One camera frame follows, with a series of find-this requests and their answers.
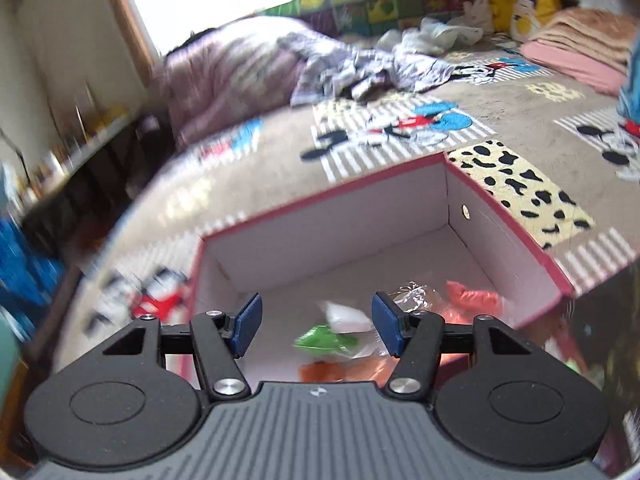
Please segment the colourful alphabet foam mat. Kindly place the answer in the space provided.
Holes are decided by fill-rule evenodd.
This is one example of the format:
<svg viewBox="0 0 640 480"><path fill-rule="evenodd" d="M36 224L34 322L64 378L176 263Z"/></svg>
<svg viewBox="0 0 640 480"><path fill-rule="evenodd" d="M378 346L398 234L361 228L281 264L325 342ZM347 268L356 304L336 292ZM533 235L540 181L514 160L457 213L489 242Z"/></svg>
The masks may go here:
<svg viewBox="0 0 640 480"><path fill-rule="evenodd" d="M297 18L326 36L380 36L404 30L429 16L446 22L463 14L472 0L292 0L262 10L262 15Z"/></svg>

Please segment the green clay bag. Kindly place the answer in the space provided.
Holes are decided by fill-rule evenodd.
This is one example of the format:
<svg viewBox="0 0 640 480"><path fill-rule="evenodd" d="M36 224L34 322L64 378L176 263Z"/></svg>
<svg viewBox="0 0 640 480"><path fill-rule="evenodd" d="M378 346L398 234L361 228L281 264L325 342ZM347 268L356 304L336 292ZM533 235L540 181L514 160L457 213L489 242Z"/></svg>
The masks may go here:
<svg viewBox="0 0 640 480"><path fill-rule="evenodd" d="M294 348L317 359L350 359L358 349L357 336L337 334L329 325L312 326L294 341Z"/></svg>

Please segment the pink cardboard box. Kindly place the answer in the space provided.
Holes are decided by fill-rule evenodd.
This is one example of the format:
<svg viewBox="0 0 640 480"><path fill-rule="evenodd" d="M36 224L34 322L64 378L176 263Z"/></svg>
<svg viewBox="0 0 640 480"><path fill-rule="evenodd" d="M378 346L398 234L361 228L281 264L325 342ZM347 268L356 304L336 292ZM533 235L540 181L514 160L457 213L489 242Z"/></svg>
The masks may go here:
<svg viewBox="0 0 640 480"><path fill-rule="evenodd" d="M241 360L252 386L295 382L309 356L294 341L332 300L368 310L377 292L450 281L506 298L529 326L572 285L498 200L444 155L404 162L209 235L198 248L193 313L262 296L262 325Z"/></svg>

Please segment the brown clay bag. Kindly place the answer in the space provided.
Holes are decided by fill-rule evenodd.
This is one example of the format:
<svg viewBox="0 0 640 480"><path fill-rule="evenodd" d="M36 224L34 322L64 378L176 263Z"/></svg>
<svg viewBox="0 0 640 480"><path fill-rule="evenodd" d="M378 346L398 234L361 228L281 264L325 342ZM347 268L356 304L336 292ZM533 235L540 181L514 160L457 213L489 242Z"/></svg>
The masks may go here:
<svg viewBox="0 0 640 480"><path fill-rule="evenodd" d="M440 313L447 303L431 286L411 281L390 293L390 298L406 313L424 315L426 312Z"/></svg>

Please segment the white crumpled cloth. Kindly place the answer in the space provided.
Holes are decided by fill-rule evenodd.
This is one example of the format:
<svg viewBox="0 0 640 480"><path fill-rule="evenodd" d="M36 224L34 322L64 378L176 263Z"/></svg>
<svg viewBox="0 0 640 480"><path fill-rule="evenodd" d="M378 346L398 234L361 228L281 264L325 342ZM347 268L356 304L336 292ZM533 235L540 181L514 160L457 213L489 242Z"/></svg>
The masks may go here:
<svg viewBox="0 0 640 480"><path fill-rule="evenodd" d="M380 37L375 47L393 54L442 56L456 47L474 46L484 35L480 27L424 18L418 27L389 30Z"/></svg>

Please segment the pink purple quilt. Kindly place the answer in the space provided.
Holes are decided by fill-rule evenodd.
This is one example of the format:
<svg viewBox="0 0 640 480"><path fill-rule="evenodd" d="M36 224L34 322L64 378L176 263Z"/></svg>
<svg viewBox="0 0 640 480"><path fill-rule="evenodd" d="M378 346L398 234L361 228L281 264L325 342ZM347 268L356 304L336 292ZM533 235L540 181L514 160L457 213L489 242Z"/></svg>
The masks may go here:
<svg viewBox="0 0 640 480"><path fill-rule="evenodd" d="M154 68L180 150L247 119L287 106L307 62L344 42L296 18L254 16L210 30Z"/></svg>

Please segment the white clay bag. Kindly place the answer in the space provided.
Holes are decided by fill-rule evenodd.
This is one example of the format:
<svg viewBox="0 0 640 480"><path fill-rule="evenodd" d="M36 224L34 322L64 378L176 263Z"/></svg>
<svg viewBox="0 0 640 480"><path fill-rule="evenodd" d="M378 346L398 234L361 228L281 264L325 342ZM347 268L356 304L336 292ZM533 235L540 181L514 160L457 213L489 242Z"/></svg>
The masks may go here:
<svg viewBox="0 0 640 480"><path fill-rule="evenodd" d="M372 332L374 329L370 318L358 309L332 301L320 302L319 308L333 333L361 334Z"/></svg>

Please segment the red clay bag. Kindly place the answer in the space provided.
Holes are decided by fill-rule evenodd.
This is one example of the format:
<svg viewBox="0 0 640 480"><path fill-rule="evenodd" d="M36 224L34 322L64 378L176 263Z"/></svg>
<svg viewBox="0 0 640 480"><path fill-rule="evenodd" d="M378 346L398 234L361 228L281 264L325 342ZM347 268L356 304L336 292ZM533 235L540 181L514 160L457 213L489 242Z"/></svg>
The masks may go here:
<svg viewBox="0 0 640 480"><path fill-rule="evenodd" d="M436 312L449 324L471 324L477 315L500 318L503 299L490 290L468 289L465 285L448 281L447 300Z"/></svg>

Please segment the orange clay bag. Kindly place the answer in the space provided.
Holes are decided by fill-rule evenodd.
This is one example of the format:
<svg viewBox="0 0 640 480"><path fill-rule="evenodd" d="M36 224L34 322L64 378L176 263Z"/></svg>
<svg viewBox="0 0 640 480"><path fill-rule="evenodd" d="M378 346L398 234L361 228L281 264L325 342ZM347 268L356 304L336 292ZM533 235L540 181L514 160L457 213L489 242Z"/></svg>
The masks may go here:
<svg viewBox="0 0 640 480"><path fill-rule="evenodd" d="M301 382L375 382L383 387L393 373L398 359L391 356L369 356L345 362L319 361L303 365Z"/></svg>

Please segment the folded pink blanket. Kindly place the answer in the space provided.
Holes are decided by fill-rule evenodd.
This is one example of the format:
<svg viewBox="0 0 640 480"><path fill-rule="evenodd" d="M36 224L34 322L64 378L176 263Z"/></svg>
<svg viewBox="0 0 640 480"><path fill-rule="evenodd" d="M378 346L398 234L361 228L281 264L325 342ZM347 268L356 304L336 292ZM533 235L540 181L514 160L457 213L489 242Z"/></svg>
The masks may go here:
<svg viewBox="0 0 640 480"><path fill-rule="evenodd" d="M521 45L529 61L552 68L607 96L628 76L639 20L628 14L568 8Z"/></svg>

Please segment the cartoon mouse bed sheet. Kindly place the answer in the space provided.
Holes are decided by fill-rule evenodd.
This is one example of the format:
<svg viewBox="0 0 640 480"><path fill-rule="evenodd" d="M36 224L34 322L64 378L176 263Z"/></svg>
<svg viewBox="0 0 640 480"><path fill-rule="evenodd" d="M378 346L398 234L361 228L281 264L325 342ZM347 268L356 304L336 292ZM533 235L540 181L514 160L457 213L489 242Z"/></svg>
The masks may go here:
<svg viewBox="0 0 640 480"><path fill-rule="evenodd" d="M111 298L160 266L192 274L206 236L404 162L445 154L552 253L578 294L639 255L639 143L616 110L624 76L550 44L492 38L421 94L285 107L168 162L119 220L73 302L63 367L126 322Z"/></svg>

